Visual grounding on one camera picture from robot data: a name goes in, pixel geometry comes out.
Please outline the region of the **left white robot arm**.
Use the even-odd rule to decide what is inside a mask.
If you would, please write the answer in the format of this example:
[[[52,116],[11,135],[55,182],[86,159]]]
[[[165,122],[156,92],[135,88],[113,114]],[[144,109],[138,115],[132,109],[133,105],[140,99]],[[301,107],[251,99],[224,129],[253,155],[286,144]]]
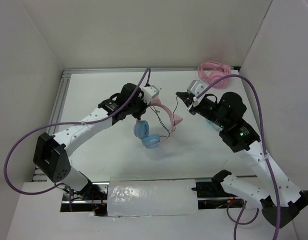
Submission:
[[[76,196],[85,200],[99,190],[83,173],[70,163],[72,153],[97,133],[122,121],[128,115],[135,119],[145,113],[159,90],[150,85],[138,87],[125,84],[121,91],[102,101],[78,124],[54,135],[43,133],[38,137],[33,162],[53,183],[64,183]]]

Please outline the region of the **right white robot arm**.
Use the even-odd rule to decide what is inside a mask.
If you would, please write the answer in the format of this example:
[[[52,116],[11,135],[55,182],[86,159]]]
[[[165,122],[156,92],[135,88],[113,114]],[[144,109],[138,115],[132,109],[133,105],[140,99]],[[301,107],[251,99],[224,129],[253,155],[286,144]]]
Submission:
[[[192,106],[194,95],[177,92],[192,115],[199,114],[219,129],[222,141],[237,154],[263,183],[258,187],[245,182],[227,170],[212,178],[212,190],[217,196],[226,193],[240,197],[259,208],[265,219],[279,227],[291,222],[308,205],[308,190],[297,187],[269,154],[264,154],[260,136],[242,117],[247,108],[242,98],[226,92],[220,100],[212,101],[205,95],[197,106]]]

